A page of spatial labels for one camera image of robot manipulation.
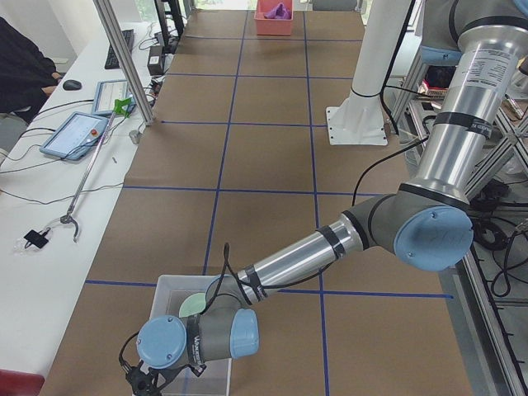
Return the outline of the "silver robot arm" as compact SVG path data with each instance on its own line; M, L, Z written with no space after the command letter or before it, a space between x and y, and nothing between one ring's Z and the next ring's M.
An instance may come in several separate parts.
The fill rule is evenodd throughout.
M207 361L254 354L259 334L252 305L349 252L378 246L425 271L441 271L464 257L474 238L464 189L517 63L527 54L527 4L430 1L423 36L438 49L459 50L461 57L416 176L237 274L216 277L199 313L146 322L136 347L151 374L202 370Z

